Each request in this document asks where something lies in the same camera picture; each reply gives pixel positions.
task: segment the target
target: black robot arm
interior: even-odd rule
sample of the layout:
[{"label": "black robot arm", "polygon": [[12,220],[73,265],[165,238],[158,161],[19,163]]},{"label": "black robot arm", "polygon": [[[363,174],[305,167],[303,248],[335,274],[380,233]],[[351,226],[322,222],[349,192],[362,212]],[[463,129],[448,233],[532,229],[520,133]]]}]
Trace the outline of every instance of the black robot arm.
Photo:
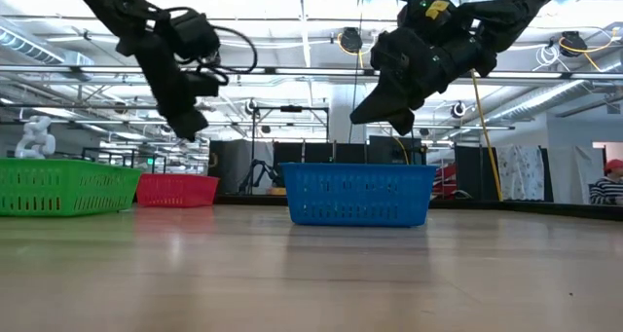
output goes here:
[{"label": "black robot arm", "polygon": [[[197,96],[216,96],[229,80],[220,66],[220,41],[215,29],[236,33],[249,42],[254,52],[251,68],[257,65],[257,52],[243,35],[210,25],[205,15],[190,8],[163,10],[146,0],[84,0],[95,16],[120,41],[117,52],[134,55],[163,115],[178,137],[195,140],[207,120],[195,108]],[[173,18],[171,13],[181,12]],[[179,64],[198,62],[195,71]]]},{"label": "black robot arm", "polygon": [[[388,121],[404,135],[412,110],[456,78],[475,69],[487,76],[551,0],[492,0],[455,6],[450,0],[411,0],[398,15],[398,28],[384,32],[372,48],[379,84],[352,112],[354,124]],[[473,20],[480,20],[475,32]]]}]

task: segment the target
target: table surface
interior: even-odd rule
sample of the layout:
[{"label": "table surface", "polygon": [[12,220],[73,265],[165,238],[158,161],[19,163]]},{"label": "table surface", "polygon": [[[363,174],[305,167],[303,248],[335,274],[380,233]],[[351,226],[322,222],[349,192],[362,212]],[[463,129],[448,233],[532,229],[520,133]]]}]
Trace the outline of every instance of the table surface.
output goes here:
[{"label": "table surface", "polygon": [[225,205],[0,218],[0,329],[620,332],[622,230],[455,210],[301,227]]}]

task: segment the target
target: ceiling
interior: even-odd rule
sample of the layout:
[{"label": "ceiling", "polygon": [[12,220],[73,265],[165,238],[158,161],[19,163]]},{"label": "ceiling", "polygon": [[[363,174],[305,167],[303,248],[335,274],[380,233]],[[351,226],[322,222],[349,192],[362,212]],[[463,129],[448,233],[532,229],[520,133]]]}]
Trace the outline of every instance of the ceiling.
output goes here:
[{"label": "ceiling", "polygon": [[[213,24],[231,27],[250,37],[261,48],[259,66],[261,67],[307,67],[307,68],[344,68],[357,67],[357,56],[344,53],[333,40],[346,26],[361,28],[364,48],[369,48],[376,36],[395,27],[397,13],[403,4],[396,0],[149,0],[161,8],[187,6],[206,13]],[[539,64],[538,46],[543,46],[550,39],[558,40],[564,30],[576,30],[587,40],[591,48],[608,43],[612,30],[617,23],[623,21],[620,12],[610,10],[623,9],[623,2],[617,0],[555,0],[544,7],[538,17],[514,46],[498,56],[499,71],[589,71],[592,68],[586,57],[560,57],[551,65]],[[10,21],[23,33],[43,41],[54,51],[75,51],[93,60],[94,65],[135,66],[133,57],[124,57],[115,52],[117,39],[97,20],[82,0],[0,0],[0,15]],[[91,40],[82,38],[85,32]],[[241,45],[239,38],[222,33],[221,56],[224,64],[247,66],[251,60],[251,52]],[[593,54],[594,60],[620,51],[623,46],[620,40],[613,40],[603,51]],[[364,67],[370,67],[369,55],[364,56]],[[33,65],[41,64],[23,55],[16,54],[6,48],[0,48],[0,63]],[[54,74],[19,74],[33,85],[58,92],[52,103],[76,102],[76,99],[89,97],[88,104],[113,104],[125,101],[131,105],[154,105],[149,88],[145,85],[84,85],[71,82],[63,84],[63,78]],[[95,79],[104,82],[119,81],[123,78],[114,75],[96,75]],[[215,122],[249,122],[251,117],[244,112],[244,104],[250,98],[264,106],[282,106],[288,104],[328,107],[336,97],[337,86],[347,85],[354,91],[352,78],[336,80],[329,77],[302,77],[297,80],[284,80],[280,76],[251,76],[223,88],[220,97],[202,97],[205,105],[216,109],[205,113],[209,120]],[[4,77],[0,81],[0,89],[14,84]],[[360,90],[370,92],[375,87],[374,80],[362,80]],[[520,93],[538,88],[540,83],[527,85],[517,84],[509,78],[506,81],[482,82],[479,94],[484,97],[484,104],[493,111],[502,104],[516,98]],[[31,97],[28,102],[38,102]],[[455,120],[450,115],[450,107],[464,102],[469,110],[470,120]],[[424,107],[416,112],[416,124],[422,125],[454,125],[476,124],[473,121],[475,112],[474,88],[468,82],[450,85],[444,93],[432,95]],[[124,114],[108,111],[76,111],[75,114],[85,118],[111,120],[144,120],[158,119],[152,111],[129,111]],[[310,123],[307,126],[279,128],[279,137],[291,138],[323,138],[326,115],[312,113],[292,114],[274,111],[265,118],[265,123]],[[154,127],[141,133],[158,135]],[[388,129],[369,127],[369,133],[386,133]],[[440,138],[448,136],[447,130],[439,130]],[[230,139],[250,135],[250,127],[239,127],[236,130],[228,127],[213,127],[203,132],[205,138]]]}]

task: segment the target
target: basket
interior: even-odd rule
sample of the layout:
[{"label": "basket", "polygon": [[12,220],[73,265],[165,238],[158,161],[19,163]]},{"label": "basket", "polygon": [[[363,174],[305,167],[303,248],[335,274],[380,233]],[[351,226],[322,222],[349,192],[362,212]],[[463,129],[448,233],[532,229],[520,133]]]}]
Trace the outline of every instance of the basket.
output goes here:
[{"label": "basket", "polygon": [[186,174],[143,174],[136,197],[143,206],[193,207],[214,204],[219,178]]},{"label": "basket", "polygon": [[436,166],[282,164],[292,221],[412,227],[426,221]]},{"label": "basket", "polygon": [[74,216],[132,206],[140,170],[69,160],[0,159],[0,215]]}]

